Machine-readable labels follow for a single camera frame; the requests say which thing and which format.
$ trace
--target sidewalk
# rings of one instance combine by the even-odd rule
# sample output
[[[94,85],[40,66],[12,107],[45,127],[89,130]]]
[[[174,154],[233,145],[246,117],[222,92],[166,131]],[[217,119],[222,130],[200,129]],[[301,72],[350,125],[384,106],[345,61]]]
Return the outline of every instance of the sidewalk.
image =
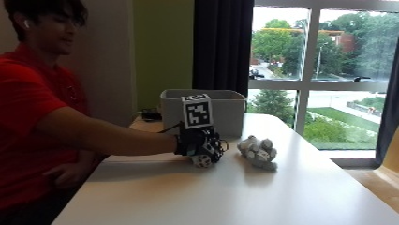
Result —
[[[370,120],[371,122],[376,123],[376,124],[380,124],[382,122],[382,117],[376,116],[376,115],[372,115],[372,114],[368,114],[366,112],[360,112],[360,111],[356,111],[354,110],[352,108],[347,107],[347,106],[331,106],[331,108],[334,108],[335,110],[339,110],[345,113],[348,113],[348,114],[352,114],[366,120]]]

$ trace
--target dark hair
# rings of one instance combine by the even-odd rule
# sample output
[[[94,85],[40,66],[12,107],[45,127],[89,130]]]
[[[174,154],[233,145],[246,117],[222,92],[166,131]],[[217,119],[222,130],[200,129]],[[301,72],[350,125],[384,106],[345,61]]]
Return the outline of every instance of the dark hair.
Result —
[[[71,7],[71,16],[75,24],[79,26],[86,24],[88,9],[81,0],[4,0],[4,7],[9,14],[19,41],[25,40],[25,32],[15,22],[13,14],[16,12],[24,14],[36,24],[39,24],[39,16],[51,13],[69,16],[65,12],[65,7]]]

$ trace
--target red t-shirt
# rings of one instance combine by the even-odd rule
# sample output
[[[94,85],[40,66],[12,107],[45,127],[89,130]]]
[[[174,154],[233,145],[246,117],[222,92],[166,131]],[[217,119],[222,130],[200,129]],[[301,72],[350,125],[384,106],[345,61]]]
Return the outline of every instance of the red t-shirt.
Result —
[[[0,210],[49,193],[53,186],[43,172],[76,162],[77,149],[33,129],[49,112],[65,106],[88,114],[73,75],[47,66],[24,44],[0,55]]]

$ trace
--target gray plastic bin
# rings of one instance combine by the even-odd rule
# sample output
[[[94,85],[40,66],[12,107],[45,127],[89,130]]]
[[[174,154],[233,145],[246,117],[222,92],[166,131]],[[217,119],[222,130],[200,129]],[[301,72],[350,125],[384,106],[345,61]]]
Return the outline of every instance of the gray plastic bin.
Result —
[[[161,114],[164,128],[170,128],[184,121],[182,99],[185,96],[208,94],[212,103],[213,125],[222,137],[241,137],[246,98],[230,90],[173,89],[161,93]],[[178,128],[169,133],[177,134]]]

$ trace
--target green wall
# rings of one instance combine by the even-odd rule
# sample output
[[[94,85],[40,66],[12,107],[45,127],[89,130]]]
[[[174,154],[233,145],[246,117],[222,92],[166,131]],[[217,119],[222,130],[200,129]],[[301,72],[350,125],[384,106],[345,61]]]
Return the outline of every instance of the green wall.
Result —
[[[137,109],[192,82],[193,0],[133,0]]]

